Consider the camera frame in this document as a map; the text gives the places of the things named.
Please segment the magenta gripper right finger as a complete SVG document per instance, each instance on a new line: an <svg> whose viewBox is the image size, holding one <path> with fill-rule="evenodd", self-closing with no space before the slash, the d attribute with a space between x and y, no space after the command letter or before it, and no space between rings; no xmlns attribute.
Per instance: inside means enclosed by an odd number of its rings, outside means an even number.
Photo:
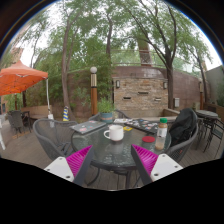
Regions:
<svg viewBox="0 0 224 224"><path fill-rule="evenodd" d="M182 169L182 166L167 154L157 155L138 145L131 145L131 154L144 185Z"/></svg>

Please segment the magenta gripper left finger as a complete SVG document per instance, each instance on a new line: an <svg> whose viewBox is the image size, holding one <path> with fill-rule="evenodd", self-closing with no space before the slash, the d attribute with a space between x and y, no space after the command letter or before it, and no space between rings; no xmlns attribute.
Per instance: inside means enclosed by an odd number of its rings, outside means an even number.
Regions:
<svg viewBox="0 0 224 224"><path fill-rule="evenodd" d="M87 146L67 158L58 157L45 168L45 171L81 186L93 154L92 145Z"/></svg>

